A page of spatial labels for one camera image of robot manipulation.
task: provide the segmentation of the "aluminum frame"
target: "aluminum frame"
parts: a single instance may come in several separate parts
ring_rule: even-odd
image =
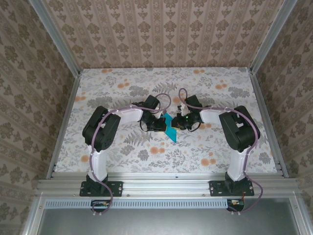
[[[293,214],[301,235],[313,234],[312,224],[307,209],[303,203],[296,179],[288,178],[287,168],[283,161],[277,139],[271,125],[269,115],[262,97],[262,93],[255,74],[250,75],[260,113],[268,135],[270,147],[275,156],[277,173],[251,173],[250,177],[259,182],[264,188],[264,198],[289,198]],[[40,180],[38,191],[31,208],[23,235],[36,235],[48,199],[82,200],[79,196],[81,182],[85,180],[86,172],[53,172],[57,162],[62,141],[70,117],[74,99],[79,87],[80,77],[75,80],[67,110],[58,136],[53,159],[50,164],[46,180]],[[223,180],[223,173],[110,173],[110,180],[123,181],[124,189],[122,198],[125,200],[136,199],[231,199],[239,197],[211,197],[210,180]],[[260,189],[254,186],[255,196],[260,194]],[[93,197],[92,199],[109,199],[107,197]]]
[[[93,199],[46,199],[45,209],[92,209]],[[226,209],[227,199],[132,199],[118,198],[111,209]]]
[[[67,130],[68,120],[69,120],[70,114],[72,112],[72,108],[73,108],[73,104],[74,104],[74,101],[75,101],[76,93],[78,91],[79,83],[80,83],[80,77],[78,77],[77,79],[74,80],[73,87],[72,87],[72,90],[71,90],[71,93],[70,93],[70,96],[69,96],[69,99],[68,99],[67,108],[65,109],[65,113],[64,113],[62,124],[61,124],[60,132],[59,132],[57,141],[55,143],[55,147],[54,147],[54,151],[53,151],[53,154],[52,154],[52,158],[51,158],[51,162],[50,162],[50,165],[49,165],[49,169],[48,169],[48,172],[47,172],[46,179],[50,179],[51,178],[51,175],[52,175],[52,172],[54,170],[54,167],[55,167],[55,165],[56,165],[56,163],[58,161],[59,154],[60,154],[61,147],[62,147],[62,142],[63,142],[63,139],[64,139],[64,135],[65,135],[65,132]]]

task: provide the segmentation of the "side wall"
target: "side wall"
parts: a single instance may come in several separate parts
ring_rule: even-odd
[[[73,76],[27,0],[0,1],[0,234],[18,234],[45,178]]]
[[[313,217],[313,1],[299,0],[257,72],[288,165]]]

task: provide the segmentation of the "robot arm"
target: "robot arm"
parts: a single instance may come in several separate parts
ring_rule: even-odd
[[[191,106],[202,107],[195,95],[185,99],[185,102]],[[214,123],[222,126],[227,143],[232,148],[230,166],[226,177],[232,182],[238,182],[245,178],[244,164],[246,152],[255,141],[255,134],[249,123],[234,112],[216,111],[210,109],[190,108],[185,104],[179,106],[180,113],[172,120],[172,127],[179,130],[188,129],[192,131],[195,123]],[[244,106],[239,106],[234,110],[248,117],[256,127],[251,115]]]
[[[140,121],[147,125],[148,131],[166,131],[167,126],[165,124],[165,118],[160,118],[162,112],[151,113],[150,111],[141,109],[142,107],[156,109],[159,104],[159,100],[150,95],[145,102],[133,103],[128,107],[116,110],[105,119],[105,125],[100,127],[95,137],[95,151],[92,156],[93,173],[98,180],[105,184],[108,181],[106,149],[111,146],[119,125],[127,122]],[[108,112],[108,109],[102,106],[97,107],[83,130],[83,137],[85,138],[85,143],[88,145],[90,153],[95,130],[103,116]],[[103,193],[105,190],[104,187],[101,187],[96,181],[91,171],[89,171],[87,175],[87,182],[91,191],[94,189],[95,191],[101,191]]]

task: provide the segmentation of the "back wall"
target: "back wall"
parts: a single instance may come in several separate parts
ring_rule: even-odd
[[[43,0],[81,69],[250,67],[282,0]]]

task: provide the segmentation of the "damask wallpaper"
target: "damask wallpaper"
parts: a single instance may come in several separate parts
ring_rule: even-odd
[[[0,1],[0,234],[27,219],[73,76],[27,0]]]
[[[81,69],[250,67],[283,0],[43,0]]]
[[[299,0],[257,72],[291,177],[313,218],[313,1]]]

